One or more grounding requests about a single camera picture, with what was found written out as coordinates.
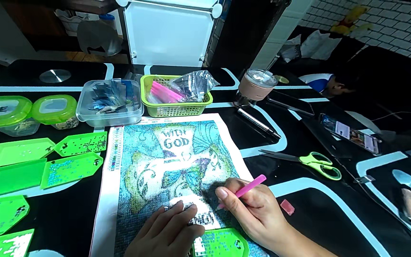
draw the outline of dark hair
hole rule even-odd
[[[353,74],[349,71],[340,71],[334,73],[334,76],[336,82],[343,84],[343,88],[349,90],[356,90],[358,88],[359,76],[357,74]]]

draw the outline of silver pen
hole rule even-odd
[[[270,134],[270,135],[272,135],[272,136],[274,136],[278,139],[282,138],[279,134],[277,134],[277,132],[271,130],[268,126],[266,126],[264,123],[257,120],[255,117],[248,114],[248,112],[244,111],[242,108],[238,108],[237,112],[240,113],[240,115],[244,116],[247,120],[251,121],[256,126],[258,126],[260,129],[264,130],[266,133],[268,133],[268,134]]]

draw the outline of table surface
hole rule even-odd
[[[20,95],[31,101],[53,95],[69,94],[78,100],[80,90],[86,81],[124,77],[128,72],[128,65],[105,65],[83,62],[56,62],[18,60],[0,73],[0,96]],[[49,69],[68,69],[72,73],[71,79],[62,83],[42,83],[38,75]],[[171,67],[135,65],[134,72],[140,74],[185,74],[198,67]],[[211,93],[214,104],[232,102],[237,92],[234,89],[243,75],[242,70],[227,70],[220,68],[207,68],[221,87],[228,90],[213,90]],[[324,99],[312,89],[298,88],[305,85],[294,75],[284,72],[290,82],[285,89],[276,89],[297,98],[310,98],[315,114],[328,114],[355,129],[364,129],[360,123],[345,113],[332,102]],[[394,218],[389,211],[382,207],[379,201],[367,187],[352,183],[357,173],[357,163],[374,159],[375,156],[360,149],[350,142],[338,142],[352,153],[352,159],[334,159],[328,155],[319,141],[312,133],[288,110],[271,105],[265,100],[258,102],[258,109],[248,112],[270,125],[272,119],[286,136],[287,147],[283,153],[304,156],[312,151],[321,152],[334,162],[334,166],[342,171],[343,179],[332,181],[324,178],[307,166],[294,162],[277,160],[266,156],[257,155],[244,157],[244,161],[255,178],[265,174],[268,178],[264,184],[268,186],[286,183],[299,178],[310,178],[328,187],[334,194],[344,201],[346,206],[362,221],[363,225],[375,236],[391,256],[411,256],[411,231],[400,221]],[[237,114],[235,108],[206,108],[204,113],[218,113],[227,125],[231,138],[239,149],[266,146],[277,143],[277,140],[260,131],[242,116]],[[31,138],[49,137],[58,143],[64,137],[72,134],[90,133],[94,128],[86,123],[69,130],[56,130],[52,126],[41,125],[38,132],[31,136],[19,138],[9,137],[0,132],[0,143],[24,140]],[[395,151],[384,143],[384,154]],[[49,161],[59,159],[55,152],[48,157]],[[400,185],[391,175],[393,169],[403,170],[411,174],[411,158],[399,161],[390,161],[368,170],[368,174],[377,178],[373,185],[390,201],[395,202],[393,192]],[[26,200],[30,205],[28,215],[8,233],[34,228],[35,233],[29,251],[51,250],[62,256],[87,256],[90,250],[91,237],[94,226],[97,203],[100,193],[102,168],[91,177],[83,178],[78,183],[59,192],[32,196]],[[379,256],[369,241],[359,232],[357,226],[347,217],[346,211],[340,208],[337,201],[331,198],[330,193],[307,188],[284,196],[277,197],[282,202],[287,199],[294,207],[292,216],[285,215],[287,220],[301,233],[305,234],[323,247],[338,256]]]

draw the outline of metal disc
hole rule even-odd
[[[71,73],[65,69],[51,69],[43,72],[39,79],[45,83],[63,82],[71,77]]]

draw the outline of diamond painting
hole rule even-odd
[[[185,207],[197,205],[191,223],[206,230],[241,230],[230,213],[214,211],[215,188],[226,178],[253,179],[218,114],[144,118],[137,125],[111,128],[108,150],[91,256],[109,255],[112,248],[115,257],[122,257],[145,220],[161,205],[169,208],[179,200]],[[102,230],[110,235],[96,233]],[[108,239],[113,233],[114,241]],[[267,255],[249,243],[250,256]]]

